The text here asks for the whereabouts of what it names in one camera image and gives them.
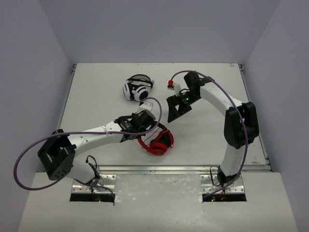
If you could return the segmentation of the red black headphones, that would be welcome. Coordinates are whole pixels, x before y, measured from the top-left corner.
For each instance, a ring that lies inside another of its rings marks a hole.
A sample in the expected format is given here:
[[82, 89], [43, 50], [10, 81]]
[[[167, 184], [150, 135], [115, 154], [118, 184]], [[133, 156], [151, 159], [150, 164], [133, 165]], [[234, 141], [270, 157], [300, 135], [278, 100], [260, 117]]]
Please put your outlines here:
[[141, 138], [138, 138], [138, 142], [148, 153], [155, 156], [162, 156], [169, 148], [173, 148], [174, 137], [170, 130], [163, 124], [159, 123], [158, 127], [161, 129], [161, 132], [157, 137], [150, 141], [149, 145], [147, 145]]

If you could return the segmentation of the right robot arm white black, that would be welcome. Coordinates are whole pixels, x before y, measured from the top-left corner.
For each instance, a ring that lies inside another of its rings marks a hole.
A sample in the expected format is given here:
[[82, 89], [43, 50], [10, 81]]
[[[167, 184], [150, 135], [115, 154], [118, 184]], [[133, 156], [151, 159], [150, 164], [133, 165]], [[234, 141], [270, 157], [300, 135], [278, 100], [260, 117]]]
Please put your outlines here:
[[183, 71], [187, 86], [170, 79], [167, 88], [174, 95], [167, 98], [168, 122], [191, 111], [191, 105], [200, 99], [212, 104], [224, 117], [224, 138], [227, 142], [225, 156], [218, 167], [217, 179], [221, 186], [240, 175], [249, 145], [259, 136], [256, 107], [252, 102], [242, 102], [232, 97], [213, 78], [197, 71]]

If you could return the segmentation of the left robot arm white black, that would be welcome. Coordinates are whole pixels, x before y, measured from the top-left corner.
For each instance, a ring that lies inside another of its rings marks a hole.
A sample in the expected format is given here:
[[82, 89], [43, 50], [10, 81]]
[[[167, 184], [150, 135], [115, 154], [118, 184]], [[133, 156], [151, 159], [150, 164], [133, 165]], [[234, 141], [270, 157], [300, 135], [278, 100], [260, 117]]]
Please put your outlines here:
[[69, 177], [85, 184], [97, 183], [100, 176], [95, 165], [82, 163], [77, 156], [103, 145], [137, 139], [155, 124], [155, 116], [142, 110], [81, 134], [57, 130], [40, 148], [38, 157], [51, 181]]

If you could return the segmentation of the white black headphones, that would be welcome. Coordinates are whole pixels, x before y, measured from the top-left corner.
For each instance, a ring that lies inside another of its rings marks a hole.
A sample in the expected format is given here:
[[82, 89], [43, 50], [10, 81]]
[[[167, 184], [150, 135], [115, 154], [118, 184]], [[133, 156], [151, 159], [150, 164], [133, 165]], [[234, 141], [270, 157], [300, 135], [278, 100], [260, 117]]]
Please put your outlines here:
[[126, 100], [140, 102], [148, 97], [154, 87], [154, 81], [145, 74], [136, 74], [128, 78], [122, 88]]

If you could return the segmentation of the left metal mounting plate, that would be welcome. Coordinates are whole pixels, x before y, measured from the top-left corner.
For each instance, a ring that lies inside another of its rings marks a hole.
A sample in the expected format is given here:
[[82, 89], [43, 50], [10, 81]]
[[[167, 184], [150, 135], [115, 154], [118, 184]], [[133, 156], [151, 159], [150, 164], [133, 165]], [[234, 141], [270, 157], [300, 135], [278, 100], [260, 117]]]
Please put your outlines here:
[[[100, 174], [100, 180], [96, 184], [96, 186], [103, 186], [108, 189], [110, 189], [112, 192], [115, 192], [115, 184], [116, 184], [116, 174]], [[94, 193], [97, 194], [109, 194], [110, 191], [105, 188], [99, 188], [99, 187], [89, 187], [80, 184], [76, 180], [73, 181], [71, 193], [74, 194], [90, 194], [91, 190], [93, 190]]]

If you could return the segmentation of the metal mounting plate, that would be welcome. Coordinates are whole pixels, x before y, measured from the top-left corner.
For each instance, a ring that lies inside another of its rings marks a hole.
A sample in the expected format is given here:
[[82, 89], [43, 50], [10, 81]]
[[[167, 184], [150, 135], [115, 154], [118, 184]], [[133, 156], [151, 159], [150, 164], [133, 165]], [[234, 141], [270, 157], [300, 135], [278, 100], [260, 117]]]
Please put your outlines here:
[[[108, 189], [110, 189], [112, 192], [115, 192], [115, 184], [116, 184], [116, 174], [100, 174], [100, 180], [96, 184], [96, 186], [103, 186]], [[105, 188], [99, 188], [99, 187], [89, 187], [80, 184], [76, 180], [73, 181], [71, 193], [74, 194], [90, 194], [91, 190], [93, 190], [94, 193], [97, 194], [109, 194], [110, 191]]]
[[[214, 174], [211, 179], [210, 174], [201, 174], [201, 192], [205, 194], [210, 194], [221, 188], [219, 186], [219, 182], [217, 180], [217, 174]], [[242, 177], [240, 176], [236, 181], [234, 181], [231, 185], [229, 185], [225, 189], [226, 194], [244, 194], [245, 188], [243, 184]]]

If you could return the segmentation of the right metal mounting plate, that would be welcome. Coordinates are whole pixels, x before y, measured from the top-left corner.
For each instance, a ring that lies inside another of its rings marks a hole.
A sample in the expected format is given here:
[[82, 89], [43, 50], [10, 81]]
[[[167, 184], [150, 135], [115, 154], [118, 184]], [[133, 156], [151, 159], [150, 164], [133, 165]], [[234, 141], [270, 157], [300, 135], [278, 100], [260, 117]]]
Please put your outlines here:
[[[217, 180], [217, 174], [214, 174], [211, 179], [210, 174], [201, 174], [201, 192], [205, 194], [210, 194], [221, 188], [219, 186], [219, 182]], [[236, 181], [234, 181], [231, 185], [229, 185], [225, 189], [226, 194], [244, 194], [245, 188], [243, 184], [242, 177], [240, 176]]]

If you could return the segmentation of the aluminium rail table edge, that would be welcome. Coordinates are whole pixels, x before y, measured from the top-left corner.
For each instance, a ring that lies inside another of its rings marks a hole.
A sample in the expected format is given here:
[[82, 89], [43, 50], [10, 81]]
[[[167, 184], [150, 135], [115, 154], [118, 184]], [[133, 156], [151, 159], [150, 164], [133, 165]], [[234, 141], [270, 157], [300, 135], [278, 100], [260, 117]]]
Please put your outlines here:
[[110, 173], [205, 173], [215, 168], [216, 165], [98, 165], [100, 171]]

